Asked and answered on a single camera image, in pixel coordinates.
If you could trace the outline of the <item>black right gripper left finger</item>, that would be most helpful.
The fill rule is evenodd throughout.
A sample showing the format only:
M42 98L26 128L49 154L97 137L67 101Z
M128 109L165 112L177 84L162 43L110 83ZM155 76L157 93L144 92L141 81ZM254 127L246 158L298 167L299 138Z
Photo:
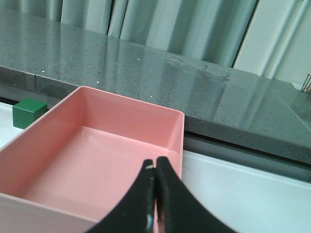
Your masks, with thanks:
M142 167L119 203L89 233L152 233L155 214L155 168L153 161Z

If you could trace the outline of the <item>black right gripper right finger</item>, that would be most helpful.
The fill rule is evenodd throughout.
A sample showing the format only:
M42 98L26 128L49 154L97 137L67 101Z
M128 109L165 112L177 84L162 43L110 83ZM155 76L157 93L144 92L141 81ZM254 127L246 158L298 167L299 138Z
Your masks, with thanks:
M186 188L166 157L155 169L157 225L160 233L234 233Z

